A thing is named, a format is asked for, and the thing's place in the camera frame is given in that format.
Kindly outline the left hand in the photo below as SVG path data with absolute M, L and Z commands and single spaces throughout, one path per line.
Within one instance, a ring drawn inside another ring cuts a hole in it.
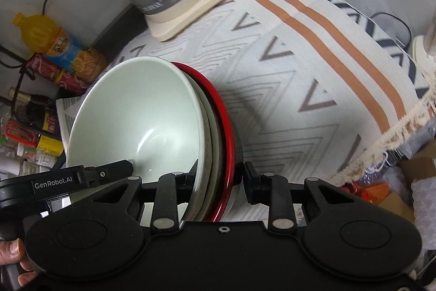
M 17 281 L 21 287 L 29 284 L 36 276 L 29 258 L 26 255 L 24 243 L 21 239 L 13 241 L 1 240 L 0 246 L 1 266 L 10 264 L 20 264 L 24 273 L 17 276 Z

